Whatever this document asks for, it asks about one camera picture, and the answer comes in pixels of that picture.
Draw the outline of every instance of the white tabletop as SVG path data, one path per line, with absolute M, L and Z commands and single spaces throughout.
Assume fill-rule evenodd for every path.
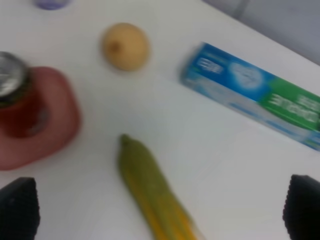
M 103 59 L 103 31 L 141 27 L 153 55 L 135 73 Z M 35 177 L 36 240 L 150 240 L 116 168 L 118 136 L 156 155 L 207 240 L 289 240 L 282 209 L 292 174 L 320 180 L 319 153 L 179 83 L 181 66 L 208 42 L 320 95 L 320 67 L 200 0 L 73 0 L 45 11 L 0 0 L 0 49 L 70 80 L 84 124 L 64 150 L 0 173 L 0 187 Z

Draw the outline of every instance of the toothpaste box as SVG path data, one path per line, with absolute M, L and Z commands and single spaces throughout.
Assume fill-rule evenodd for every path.
M 320 150 L 320 97 L 207 43 L 182 83 L 302 144 Z

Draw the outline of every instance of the corn cob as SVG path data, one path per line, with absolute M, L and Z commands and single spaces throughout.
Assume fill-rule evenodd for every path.
M 141 142 L 121 136 L 118 166 L 156 240 L 197 239 L 192 220 Z

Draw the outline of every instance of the black object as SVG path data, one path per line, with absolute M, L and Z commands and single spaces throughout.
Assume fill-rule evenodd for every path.
M 0 190 L 0 240 L 33 240 L 39 224 L 34 178 L 20 177 Z
M 282 218 L 292 240 L 320 240 L 320 182 L 292 175 Z

